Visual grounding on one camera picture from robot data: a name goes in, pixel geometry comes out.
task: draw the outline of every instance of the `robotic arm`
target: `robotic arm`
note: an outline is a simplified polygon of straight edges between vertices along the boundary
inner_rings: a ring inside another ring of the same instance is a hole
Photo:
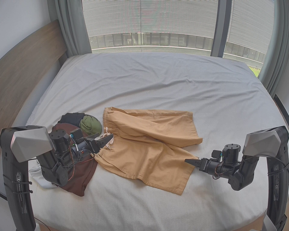
[[[222,151],[214,150],[212,158],[186,159],[185,162],[213,176],[226,178],[233,190],[239,191],[252,183],[259,157],[267,157],[268,209],[267,215],[276,229],[282,230],[287,217],[285,209],[289,185],[288,132],[285,126],[247,134],[242,161],[238,144],[227,144]]]
[[[68,171],[84,157],[97,154],[113,134],[99,140],[84,138],[81,129],[66,134],[58,129],[48,134],[46,127],[24,126],[2,129],[0,146],[3,177],[9,208],[17,231],[35,231],[28,178],[28,160],[36,157],[43,177],[56,185],[68,182]]]

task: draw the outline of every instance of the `louvered facade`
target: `louvered facade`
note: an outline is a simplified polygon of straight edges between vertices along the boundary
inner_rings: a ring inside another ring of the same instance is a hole
[[[210,55],[218,0],[83,0],[82,4],[94,53]],[[261,68],[273,20],[272,0],[233,0],[224,58]]]

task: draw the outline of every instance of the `white bed sheet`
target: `white bed sheet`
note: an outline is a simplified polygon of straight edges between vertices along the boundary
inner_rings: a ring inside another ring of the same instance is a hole
[[[102,120],[104,107],[192,111],[200,145],[185,149],[210,158],[247,133],[283,126],[274,101],[241,62],[180,53],[103,53],[68,59],[27,124],[48,132],[61,115],[85,112]],[[59,230],[233,230],[267,207],[266,158],[252,184],[234,191],[226,179],[195,169],[181,196],[122,178],[97,166],[84,197],[33,181],[34,215]]]

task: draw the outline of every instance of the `maroon cloth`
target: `maroon cloth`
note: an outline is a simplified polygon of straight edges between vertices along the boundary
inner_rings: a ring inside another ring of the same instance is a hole
[[[67,124],[67,123],[58,123],[53,128],[52,131],[56,129],[64,129],[67,134],[70,134],[70,132],[74,129],[77,129],[78,127]],[[84,137],[87,137],[88,135],[82,131],[82,134]],[[92,178],[95,169],[97,166],[97,162],[92,158],[91,155],[86,156],[81,163],[78,163],[74,165],[74,175],[73,177],[68,181],[68,183],[65,186],[60,186],[62,189],[74,193],[77,196],[83,197],[84,196],[84,190],[89,183],[90,179]],[[68,178],[72,176],[73,168],[70,169]]]

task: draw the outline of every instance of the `tan shorts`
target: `tan shorts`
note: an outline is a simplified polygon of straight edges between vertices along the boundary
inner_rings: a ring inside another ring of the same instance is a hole
[[[200,144],[193,113],[168,110],[121,110],[103,112],[104,131],[114,142],[103,148],[95,160],[106,170],[129,179],[181,195],[194,166],[185,159],[197,159],[181,147]]]

